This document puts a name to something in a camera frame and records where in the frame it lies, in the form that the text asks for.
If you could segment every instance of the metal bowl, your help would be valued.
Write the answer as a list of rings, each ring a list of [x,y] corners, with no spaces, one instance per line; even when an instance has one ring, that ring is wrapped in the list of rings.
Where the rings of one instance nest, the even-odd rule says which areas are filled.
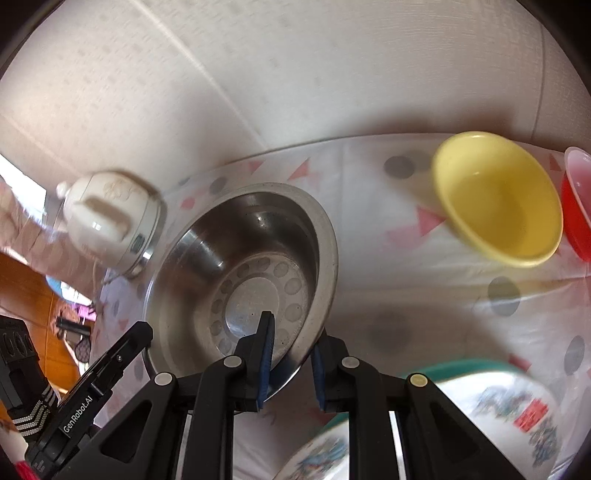
[[[337,279],[335,232],[306,192],[262,183],[220,198],[187,226],[157,267],[144,319],[148,371],[178,377],[231,355],[275,315],[268,396],[298,371],[322,331]]]

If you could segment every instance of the polka dot tablecloth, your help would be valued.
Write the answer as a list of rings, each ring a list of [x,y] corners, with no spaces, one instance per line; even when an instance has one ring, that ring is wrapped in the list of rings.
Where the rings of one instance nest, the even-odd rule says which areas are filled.
[[[290,148],[183,179],[165,192],[167,218],[148,268],[102,291],[105,312],[92,360],[142,318],[152,269],[170,242],[218,196],[262,181],[313,195],[339,245],[339,281],[327,331],[352,355],[399,374],[462,358],[509,362],[560,403],[558,462],[591,426],[589,269],[563,239],[545,264],[515,269],[460,242],[436,198],[431,156],[447,135],[381,135]],[[558,187],[563,155],[523,145]],[[104,424],[148,381],[141,357],[126,369],[98,417]],[[258,414],[236,417],[235,478],[272,478],[330,419],[317,409],[311,368]]]

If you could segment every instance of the orange wooden surface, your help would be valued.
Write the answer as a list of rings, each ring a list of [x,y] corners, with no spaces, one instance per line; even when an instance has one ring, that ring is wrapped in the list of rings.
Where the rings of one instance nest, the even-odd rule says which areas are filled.
[[[69,390],[80,375],[66,346],[49,328],[57,301],[42,275],[0,253],[0,307],[25,321],[43,373],[54,385]],[[7,418],[0,404],[0,419]]]

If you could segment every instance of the white wall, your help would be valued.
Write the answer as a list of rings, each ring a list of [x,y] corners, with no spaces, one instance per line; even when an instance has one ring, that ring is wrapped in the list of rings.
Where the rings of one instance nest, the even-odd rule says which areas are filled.
[[[466,129],[591,148],[589,94],[516,0],[66,0],[0,82],[0,153],[48,189]]]

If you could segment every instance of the bowl bottom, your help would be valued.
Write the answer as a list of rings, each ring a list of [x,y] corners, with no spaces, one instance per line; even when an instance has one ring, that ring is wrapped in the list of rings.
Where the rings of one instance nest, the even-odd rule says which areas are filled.
[[[525,215],[506,184],[474,175],[459,183],[450,199],[458,215],[479,237],[506,254],[522,254]]]
[[[209,335],[218,351],[229,355],[240,338],[256,332],[261,312],[269,310],[275,316],[275,365],[301,330],[309,302],[306,276],[291,258],[257,253],[219,281],[209,302]]]

